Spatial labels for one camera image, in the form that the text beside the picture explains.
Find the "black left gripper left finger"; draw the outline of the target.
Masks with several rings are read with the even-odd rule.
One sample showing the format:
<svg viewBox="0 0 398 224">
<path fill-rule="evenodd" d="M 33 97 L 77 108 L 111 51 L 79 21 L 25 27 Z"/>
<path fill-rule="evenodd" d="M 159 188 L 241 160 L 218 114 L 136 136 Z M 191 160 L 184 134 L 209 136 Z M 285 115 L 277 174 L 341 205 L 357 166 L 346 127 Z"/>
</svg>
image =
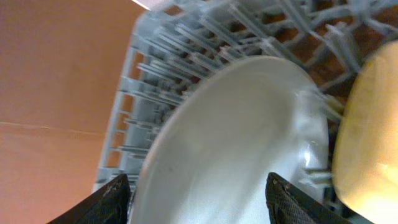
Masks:
<svg viewBox="0 0 398 224">
<path fill-rule="evenodd" d="M 120 174 L 50 224 L 126 224 L 131 189 Z"/>
</svg>

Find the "yellow plastic bowl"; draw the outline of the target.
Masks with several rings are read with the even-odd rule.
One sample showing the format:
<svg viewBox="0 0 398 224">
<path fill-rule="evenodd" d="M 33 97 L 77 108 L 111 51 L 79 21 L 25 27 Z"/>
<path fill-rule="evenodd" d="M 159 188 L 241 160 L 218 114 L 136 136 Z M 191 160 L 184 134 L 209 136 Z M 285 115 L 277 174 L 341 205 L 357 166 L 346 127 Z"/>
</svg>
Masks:
<svg viewBox="0 0 398 224">
<path fill-rule="evenodd" d="M 332 164 L 338 198 L 373 223 L 397 223 L 397 42 L 378 49 L 350 91 Z"/>
</svg>

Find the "grey round plate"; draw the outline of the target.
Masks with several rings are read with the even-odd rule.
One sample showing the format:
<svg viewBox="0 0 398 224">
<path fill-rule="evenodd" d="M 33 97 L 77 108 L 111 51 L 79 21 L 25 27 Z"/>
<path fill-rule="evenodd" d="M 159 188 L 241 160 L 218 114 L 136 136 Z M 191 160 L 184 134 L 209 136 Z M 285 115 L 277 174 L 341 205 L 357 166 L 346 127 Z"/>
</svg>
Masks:
<svg viewBox="0 0 398 224">
<path fill-rule="evenodd" d="M 286 59 L 233 62 L 202 81 L 155 139 L 142 167 L 133 223 L 268 223 L 275 172 L 322 201 L 306 169 L 328 163 L 318 88 Z"/>
</svg>

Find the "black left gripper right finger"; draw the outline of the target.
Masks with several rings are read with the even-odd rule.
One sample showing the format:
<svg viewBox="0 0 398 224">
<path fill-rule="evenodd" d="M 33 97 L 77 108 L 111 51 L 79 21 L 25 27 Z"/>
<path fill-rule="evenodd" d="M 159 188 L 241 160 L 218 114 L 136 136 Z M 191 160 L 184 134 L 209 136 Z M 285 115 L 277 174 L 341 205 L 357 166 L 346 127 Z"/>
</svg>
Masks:
<svg viewBox="0 0 398 224">
<path fill-rule="evenodd" d="M 349 224 L 275 172 L 267 176 L 265 196 L 271 224 Z"/>
</svg>

